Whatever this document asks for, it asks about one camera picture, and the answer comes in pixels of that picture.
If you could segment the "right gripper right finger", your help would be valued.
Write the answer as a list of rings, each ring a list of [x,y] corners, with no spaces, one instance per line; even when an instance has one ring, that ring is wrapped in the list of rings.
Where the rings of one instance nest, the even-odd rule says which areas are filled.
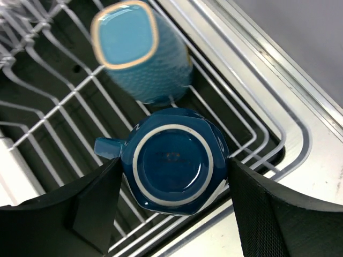
[[[342,206],[307,196],[229,160],[244,256],[342,256]]]

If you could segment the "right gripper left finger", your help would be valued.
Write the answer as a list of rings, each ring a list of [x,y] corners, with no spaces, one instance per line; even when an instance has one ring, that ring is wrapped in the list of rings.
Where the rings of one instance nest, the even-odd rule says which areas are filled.
[[[105,256],[117,210],[119,158],[50,193],[1,207],[1,256]]]

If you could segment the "dark blue mug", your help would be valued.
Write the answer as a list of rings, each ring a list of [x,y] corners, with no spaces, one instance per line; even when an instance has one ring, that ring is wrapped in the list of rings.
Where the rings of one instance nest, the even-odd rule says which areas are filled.
[[[194,215],[213,203],[227,182],[229,149],[221,131],[190,109],[154,112],[126,140],[97,138],[94,151],[119,158],[137,203],[158,213]]]

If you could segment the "light blue square mug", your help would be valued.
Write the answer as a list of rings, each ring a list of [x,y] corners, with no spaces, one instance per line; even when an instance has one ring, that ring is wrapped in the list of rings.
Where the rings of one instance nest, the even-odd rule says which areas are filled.
[[[91,23],[92,47],[110,78],[143,104],[168,105],[192,83],[193,64],[177,31],[143,1],[121,1]]]

